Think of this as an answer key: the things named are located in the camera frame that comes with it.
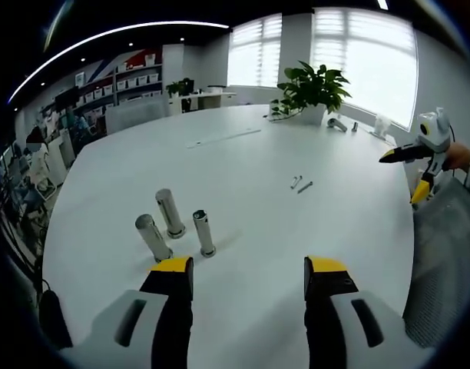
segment green leaves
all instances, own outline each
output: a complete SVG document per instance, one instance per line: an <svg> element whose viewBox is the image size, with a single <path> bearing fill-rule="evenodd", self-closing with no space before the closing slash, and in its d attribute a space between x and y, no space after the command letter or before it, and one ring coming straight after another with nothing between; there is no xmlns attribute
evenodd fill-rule
<svg viewBox="0 0 470 369"><path fill-rule="evenodd" d="M279 83L283 99L272 100L277 105L272 108L273 115L293 116L309 105L324 104L328 111L339 110L343 97L351 95L343 89L343 83L349 83L342 71L328 69L325 65L315 71L304 61L299 61L302 68L285 68L288 82Z"/></svg>

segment screw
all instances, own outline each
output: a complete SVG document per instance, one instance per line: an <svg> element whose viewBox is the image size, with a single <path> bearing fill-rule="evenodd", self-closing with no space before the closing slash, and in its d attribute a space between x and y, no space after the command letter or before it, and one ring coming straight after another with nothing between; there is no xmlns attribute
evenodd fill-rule
<svg viewBox="0 0 470 369"><path fill-rule="evenodd" d="M303 177L300 175L299 178L297 177L293 177L295 179L293 179L293 183L291 184L290 188L293 190L297 184L299 184L299 182L303 179Z"/></svg>
<svg viewBox="0 0 470 369"><path fill-rule="evenodd" d="M298 190L298 193L301 194L302 192L304 192L308 187L310 187L311 185L313 185L313 182L310 181L309 183L305 184L303 187L301 187L300 190Z"/></svg>

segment ceiling light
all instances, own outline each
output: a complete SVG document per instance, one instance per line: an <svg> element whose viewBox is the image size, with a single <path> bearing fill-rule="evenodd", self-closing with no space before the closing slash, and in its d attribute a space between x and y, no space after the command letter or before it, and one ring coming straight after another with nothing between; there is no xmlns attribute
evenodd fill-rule
<svg viewBox="0 0 470 369"><path fill-rule="evenodd" d="M383 10L389 10L386 0L376 0L379 3L379 7Z"/></svg>
<svg viewBox="0 0 470 369"><path fill-rule="evenodd" d="M86 38L85 40L83 41L80 41L72 46L70 46L69 48L66 48L65 50L63 50L62 52L59 52L58 54L54 55L52 58L50 58L49 60L47 60L43 65L41 65L40 67L38 67L37 69L35 69L31 75L28 76L27 79L25 79L21 85L19 85L17 87L17 89L13 92L12 96L10 96L10 99L8 100L8 103L15 97L16 94L18 94L18 92L23 88L23 86L25 86L28 81L30 81L32 78L34 78L42 69L44 69L45 67L47 67L48 65L50 65L54 60L60 58L61 56L63 56L64 54L66 54L67 52L70 52L71 50L79 47L79 46L82 46L83 44L86 44L87 42L90 42L90 41L93 41L93 40L96 40L97 38L100 38L100 37L103 37L103 36L106 36L106 35L111 35L112 33L115 33L115 32L121 32L121 31L126 31L128 29L134 29L134 28L140 28L140 27L148 27L150 25L205 25L207 27L217 27L217 28L228 28L227 25L219 25L217 23L208 23L208 22L192 22L192 21L166 21L166 22L148 22L148 23L140 23L139 25L126 25L125 27L120 27L120 28L116 28L116 29L112 29L110 31L106 31L106 32L102 32L102 33L99 33L98 35L95 35L95 36L91 36L89 38Z"/></svg>

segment white pot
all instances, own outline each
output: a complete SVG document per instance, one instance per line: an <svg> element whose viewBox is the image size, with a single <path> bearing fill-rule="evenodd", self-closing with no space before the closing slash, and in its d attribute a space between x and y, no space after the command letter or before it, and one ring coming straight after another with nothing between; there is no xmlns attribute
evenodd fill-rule
<svg viewBox="0 0 470 369"><path fill-rule="evenodd" d="M324 104L307 106L300 114L299 120L306 125L316 125L319 127L322 124L325 112L326 106Z"/></svg>

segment small metal part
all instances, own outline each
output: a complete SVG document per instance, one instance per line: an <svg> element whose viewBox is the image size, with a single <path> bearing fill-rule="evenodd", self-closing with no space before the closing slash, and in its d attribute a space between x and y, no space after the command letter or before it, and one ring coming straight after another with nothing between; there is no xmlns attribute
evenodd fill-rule
<svg viewBox="0 0 470 369"><path fill-rule="evenodd" d="M313 185L313 182L310 181L309 183L305 184L303 187L301 187L300 190L298 190L297 193L301 194L302 192L304 192L308 187L310 187L311 185Z"/></svg>
<svg viewBox="0 0 470 369"><path fill-rule="evenodd" d="M186 227L180 220L172 191L168 188L162 188L156 193L155 198L167 224L168 237L181 238L186 233Z"/></svg>
<svg viewBox="0 0 470 369"><path fill-rule="evenodd" d="M204 210L195 211L192 214L194 225L196 226L197 236L201 243L201 255L205 258L211 258L216 254L217 249L214 247L211 239L210 224L207 221L207 214Z"/></svg>
<svg viewBox="0 0 470 369"><path fill-rule="evenodd" d="M148 248L150 248L157 263L172 257L172 250L165 244L164 238L161 237L161 233L158 231L151 215L140 215L134 225Z"/></svg>
<svg viewBox="0 0 470 369"><path fill-rule="evenodd" d="M348 128L341 121L339 121L335 118L331 118L330 120L328 120L327 125L329 126L329 128L337 127L345 133L348 130Z"/></svg>
<svg viewBox="0 0 470 369"><path fill-rule="evenodd" d="M303 177L300 175L298 178L295 177L295 181L293 181L293 184L291 185L291 189L293 190L298 184L299 182L303 179Z"/></svg>
<svg viewBox="0 0 470 369"><path fill-rule="evenodd" d="M298 177L293 177L293 182L291 182L291 186L290 186L292 190L295 188L296 181L298 181Z"/></svg>

